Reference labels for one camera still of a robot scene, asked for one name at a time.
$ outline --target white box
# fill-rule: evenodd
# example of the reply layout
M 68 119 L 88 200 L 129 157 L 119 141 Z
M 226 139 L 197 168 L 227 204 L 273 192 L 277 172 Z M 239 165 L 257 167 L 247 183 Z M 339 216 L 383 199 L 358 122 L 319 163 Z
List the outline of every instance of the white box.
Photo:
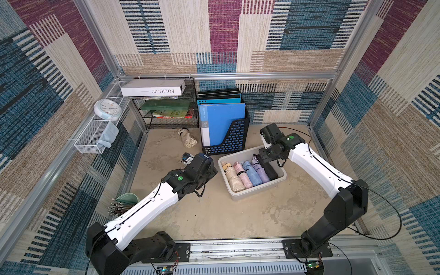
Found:
M 286 171 L 284 168 L 278 167 L 278 164 L 276 161 L 269 162 L 270 165 L 274 168 L 275 172 L 278 174 L 278 178 L 276 180 L 271 180 L 269 182 L 254 186 L 252 188 L 240 191 L 240 192 L 234 192 L 231 189 L 231 186 L 229 185 L 229 182 L 227 180 L 226 174 L 222 169 L 221 162 L 224 161 L 225 163 L 230 163 L 231 165 L 234 165 L 234 162 L 244 162 L 244 161 L 251 161 L 253 154 L 257 155 L 259 154 L 258 150 L 260 148 L 264 148 L 264 146 L 258 146 L 254 148 L 250 148 L 244 151 L 240 151 L 238 153 L 233 153 L 224 157 L 219 158 L 218 165 L 220 167 L 220 173 L 223 177 L 224 183 L 226 184 L 227 191 L 229 192 L 229 195 L 231 195 L 232 200 L 237 201 L 242 198 L 249 197 L 250 195 L 260 193 L 261 191 L 267 190 L 271 187 L 275 187 L 278 185 L 278 183 L 282 182 L 287 178 Z
M 133 79 L 121 87 L 123 96 L 174 96 L 182 95 L 183 79 Z

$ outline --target folded umbrella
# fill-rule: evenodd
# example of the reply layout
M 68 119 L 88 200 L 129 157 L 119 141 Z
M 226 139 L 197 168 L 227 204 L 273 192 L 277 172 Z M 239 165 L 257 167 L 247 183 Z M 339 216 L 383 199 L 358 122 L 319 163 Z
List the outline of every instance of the folded umbrella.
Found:
M 225 163 L 222 161 L 222 168 L 223 171 L 226 174 L 226 178 L 229 182 L 229 186 L 231 187 L 233 192 L 239 192 L 245 190 L 245 186 L 242 183 L 242 180 L 239 176 L 237 176 L 237 173 L 235 172 L 234 167 L 230 163 Z
M 252 182 L 246 174 L 246 171 L 243 169 L 242 165 L 239 162 L 234 163 L 234 169 L 237 172 L 237 175 L 242 180 L 243 185 L 246 187 L 246 189 L 253 187 Z
M 248 177 L 250 179 L 250 181 L 252 182 L 253 186 L 257 186 L 263 183 L 263 181 L 261 180 L 260 176 L 257 174 L 257 172 L 255 171 L 254 167 L 252 167 L 251 163 L 249 161 L 245 161 L 243 164 L 243 169 L 246 171 L 246 173 L 248 174 Z
M 261 167 L 260 163 L 258 162 L 258 160 L 255 156 L 252 158 L 251 163 L 252 163 L 252 167 L 254 167 L 255 171 L 260 176 L 260 179 L 263 181 L 263 183 L 270 181 L 269 177 L 267 176 L 266 172 L 264 171 L 264 168 Z

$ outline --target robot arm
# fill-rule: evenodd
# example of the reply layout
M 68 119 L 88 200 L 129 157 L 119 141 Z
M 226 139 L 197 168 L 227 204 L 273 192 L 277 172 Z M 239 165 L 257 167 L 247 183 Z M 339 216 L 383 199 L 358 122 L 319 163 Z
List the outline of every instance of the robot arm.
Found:
M 175 243 L 165 232 L 158 232 L 150 238 L 133 239 L 157 215 L 185 195 L 194 192 L 201 197 L 196 190 L 217 174 L 212 158 L 202 153 L 190 157 L 192 159 L 186 162 L 185 169 L 170 171 L 129 211 L 104 226 L 95 223 L 89 227 L 86 255 L 100 275 L 119 275 L 127 266 L 141 260 L 171 260 Z
M 291 160 L 310 174 L 332 199 L 324 215 L 301 235 L 298 256 L 311 256 L 329 238 L 345 229 L 367 212 L 368 185 L 361 179 L 354 181 L 316 154 L 297 134 L 284 136 L 275 123 L 261 132 L 264 147 L 260 149 L 263 162 Z

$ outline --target blue folder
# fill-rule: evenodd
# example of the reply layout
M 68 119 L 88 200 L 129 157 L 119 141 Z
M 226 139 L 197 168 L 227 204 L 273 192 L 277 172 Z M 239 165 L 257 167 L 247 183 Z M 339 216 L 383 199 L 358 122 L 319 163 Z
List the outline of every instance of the blue folder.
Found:
M 231 123 L 245 117 L 245 103 L 199 105 L 202 145 L 213 146 L 223 142 Z

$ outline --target storage bin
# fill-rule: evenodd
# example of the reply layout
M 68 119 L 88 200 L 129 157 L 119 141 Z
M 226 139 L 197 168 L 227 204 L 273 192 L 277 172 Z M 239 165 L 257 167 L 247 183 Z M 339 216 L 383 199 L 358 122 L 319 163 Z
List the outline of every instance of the storage bin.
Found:
M 278 167 L 278 164 L 276 163 L 276 161 L 271 161 L 270 165 L 272 165 L 275 172 L 278 174 L 278 178 L 276 180 L 271 180 L 269 182 L 260 184 L 258 186 L 254 186 L 252 188 L 249 188 L 249 189 L 237 192 L 237 193 L 232 191 L 231 187 L 229 186 L 229 182 L 227 181 L 226 174 L 223 171 L 223 169 L 221 168 L 222 167 L 221 162 L 222 161 L 224 161 L 225 163 L 229 162 L 232 165 L 234 165 L 234 162 L 236 162 L 236 161 L 238 161 L 238 162 L 250 161 L 250 160 L 252 160 L 252 157 L 254 154 L 255 155 L 259 154 L 258 150 L 261 148 L 264 148 L 264 146 L 250 148 L 250 149 L 247 149 L 244 151 L 240 151 L 238 153 L 230 154 L 230 155 L 219 158 L 218 165 L 220 168 L 220 173 L 223 177 L 223 180 L 226 184 L 227 191 L 229 192 L 229 195 L 231 195 L 232 200 L 237 201 L 239 199 L 249 197 L 253 194 L 260 193 L 264 190 L 267 190 L 269 188 L 277 186 L 279 182 L 286 179 L 287 174 L 286 174 L 286 171 L 284 170 L 284 168 Z
M 246 145 L 250 118 L 240 118 L 231 122 L 223 142 L 219 145 L 202 146 L 202 152 L 208 156 L 242 151 Z

